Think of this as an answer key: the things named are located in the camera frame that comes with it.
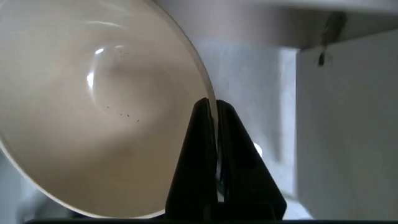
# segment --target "white cabinet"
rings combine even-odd
[[[297,195],[316,218],[398,218],[398,30],[297,54]]]

